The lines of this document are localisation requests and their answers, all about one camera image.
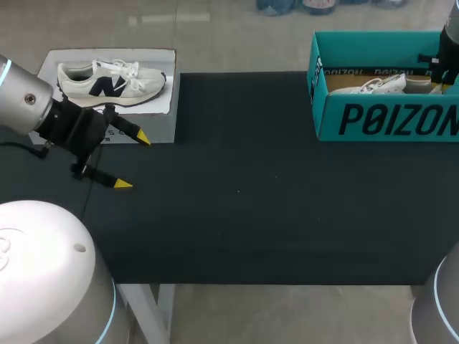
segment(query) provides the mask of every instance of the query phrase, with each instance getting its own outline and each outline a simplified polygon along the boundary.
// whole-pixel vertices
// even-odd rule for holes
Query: shoe sole
[[[163,87],[156,93],[148,93],[147,95],[143,95],[141,97],[136,98],[118,98],[118,97],[96,97],[96,96],[87,96],[84,98],[72,98],[66,96],[64,91],[57,82],[57,87],[59,91],[62,93],[63,97],[67,97],[70,102],[80,106],[81,108],[96,108],[97,106],[101,105],[119,105],[123,108],[131,108],[133,106],[145,104],[146,102],[150,102],[153,99],[159,97],[161,95],[161,91],[164,90],[166,83],[164,83]]]

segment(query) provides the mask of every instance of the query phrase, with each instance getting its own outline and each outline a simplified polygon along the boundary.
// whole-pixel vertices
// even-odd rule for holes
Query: sneaker
[[[371,95],[371,94],[421,94],[441,95],[442,85],[435,86],[430,80],[412,80],[405,74],[393,75],[386,79],[373,79],[359,87],[345,87],[330,92],[331,95]]]
[[[161,70],[139,68],[138,62],[95,60],[87,67],[57,67],[57,86],[69,100],[82,108],[103,104],[123,107],[149,102],[166,84]]]
[[[407,4],[407,0],[373,0],[373,2],[383,9],[399,9]]]
[[[320,16],[333,12],[338,0],[302,0],[302,7],[309,14]]]

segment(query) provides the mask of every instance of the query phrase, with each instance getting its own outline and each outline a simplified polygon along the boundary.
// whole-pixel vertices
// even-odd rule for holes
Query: white sneaker
[[[139,68],[138,62],[93,61],[87,67],[74,68],[61,63],[57,67],[57,85],[71,102],[82,108],[102,104],[124,107],[155,98],[166,84],[161,70]]]
[[[405,74],[392,75],[386,79],[373,79],[360,87],[340,88],[331,95],[370,95],[370,94],[421,94],[441,95],[442,85],[435,86],[430,80],[412,80]]]

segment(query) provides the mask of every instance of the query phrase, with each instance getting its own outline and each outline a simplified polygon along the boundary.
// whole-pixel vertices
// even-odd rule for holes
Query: gray floor
[[[268,18],[255,0],[3,0],[0,53],[37,72],[51,49],[173,47],[182,72],[306,70],[313,30],[441,29],[453,0]],[[180,285],[173,344],[409,343],[409,287]],[[136,344],[142,343],[136,333]]]
[[[314,30],[440,29],[453,0],[266,17],[255,0],[3,0],[0,52],[36,72],[50,49],[173,47],[182,72],[306,70]]]
[[[409,344],[411,304],[403,286],[178,285],[171,343]]]

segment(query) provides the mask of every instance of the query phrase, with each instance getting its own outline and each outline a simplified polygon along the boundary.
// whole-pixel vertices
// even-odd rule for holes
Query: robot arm
[[[459,0],[454,6],[440,34],[440,46],[436,57],[420,55],[420,62],[429,62],[432,82],[453,85],[459,74]]]
[[[52,93],[51,85],[0,55],[0,126],[20,135],[39,133],[47,141],[41,151],[36,151],[35,155],[41,158],[46,157],[51,145],[71,152],[77,159],[71,168],[76,179],[90,178],[113,188],[132,186],[87,163],[109,125],[143,145],[150,145],[141,128],[118,116],[112,105],[99,113],[67,99],[58,102]]]

